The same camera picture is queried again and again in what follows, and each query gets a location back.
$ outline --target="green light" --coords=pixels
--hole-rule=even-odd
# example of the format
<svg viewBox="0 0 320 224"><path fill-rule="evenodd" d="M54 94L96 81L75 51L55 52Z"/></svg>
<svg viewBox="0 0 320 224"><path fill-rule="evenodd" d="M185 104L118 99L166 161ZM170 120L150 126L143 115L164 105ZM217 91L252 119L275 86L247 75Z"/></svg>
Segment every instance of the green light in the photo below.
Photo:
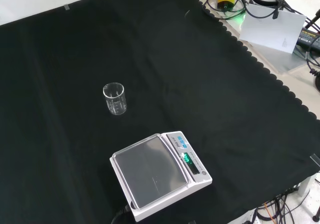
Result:
<svg viewBox="0 0 320 224"><path fill-rule="evenodd" d="M236 18L234 18L233 20L234 20L239 26L241 26L242 23L244 22L245 16L246 16L246 15L240 15L240 16L237 16Z"/></svg>
<svg viewBox="0 0 320 224"><path fill-rule="evenodd" d="M182 154L183 154L183 159L188 163L190 161L189 158L187 157L186 154L184 154L184 153L182 153Z"/></svg>

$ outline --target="orange cable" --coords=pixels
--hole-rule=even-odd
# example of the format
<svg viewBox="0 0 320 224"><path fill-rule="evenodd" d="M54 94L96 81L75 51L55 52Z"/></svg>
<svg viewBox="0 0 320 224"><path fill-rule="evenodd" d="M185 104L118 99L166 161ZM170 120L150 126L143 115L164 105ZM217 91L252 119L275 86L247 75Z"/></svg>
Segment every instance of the orange cable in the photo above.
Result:
<svg viewBox="0 0 320 224"><path fill-rule="evenodd" d="M267 204L266 204L266 203L264 203L264 208L265 208L266 211L268 212L269 217L271 218L271 220L273 221L273 223L276 224L275 220L272 218L272 216L271 216L271 214L270 214L270 212L269 212L269 210L268 210L268 207L267 207Z"/></svg>

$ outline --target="black cloth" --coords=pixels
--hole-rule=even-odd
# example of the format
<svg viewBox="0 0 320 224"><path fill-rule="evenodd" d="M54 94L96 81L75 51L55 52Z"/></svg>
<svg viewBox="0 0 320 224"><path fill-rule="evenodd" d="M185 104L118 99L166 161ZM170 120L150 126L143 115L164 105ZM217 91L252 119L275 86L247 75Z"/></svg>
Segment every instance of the black cloth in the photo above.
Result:
<svg viewBox="0 0 320 224"><path fill-rule="evenodd" d="M316 172L315 115L199 0L69 7L0 27L1 223L110 223L109 158L155 133L183 131L213 182L141 224L225 224Z"/></svg>

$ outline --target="green digital readout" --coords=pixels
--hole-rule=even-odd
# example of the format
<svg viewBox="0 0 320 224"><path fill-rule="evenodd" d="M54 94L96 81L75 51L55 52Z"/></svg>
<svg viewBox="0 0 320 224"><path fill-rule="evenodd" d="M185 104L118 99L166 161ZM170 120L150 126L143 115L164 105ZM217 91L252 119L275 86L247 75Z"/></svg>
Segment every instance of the green digital readout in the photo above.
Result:
<svg viewBox="0 0 320 224"><path fill-rule="evenodd" d="M188 152L184 152L181 153L181 156L184 159L184 162L188 165L188 167L190 168L191 172L196 175L196 174L200 174L198 168L196 167L196 165L194 164L194 162L192 161L192 159L190 158Z"/></svg>

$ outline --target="scale control panel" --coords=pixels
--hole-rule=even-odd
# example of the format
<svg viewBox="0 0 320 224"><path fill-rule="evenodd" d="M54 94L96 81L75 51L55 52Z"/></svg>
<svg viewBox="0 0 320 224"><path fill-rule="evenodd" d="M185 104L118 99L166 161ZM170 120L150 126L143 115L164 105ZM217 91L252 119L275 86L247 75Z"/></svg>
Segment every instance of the scale control panel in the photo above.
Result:
<svg viewBox="0 0 320 224"><path fill-rule="evenodd" d="M188 170L195 182L202 182L211 179L199 157L192 149L190 143L181 131L166 133L178 156L182 159L184 166Z"/></svg>

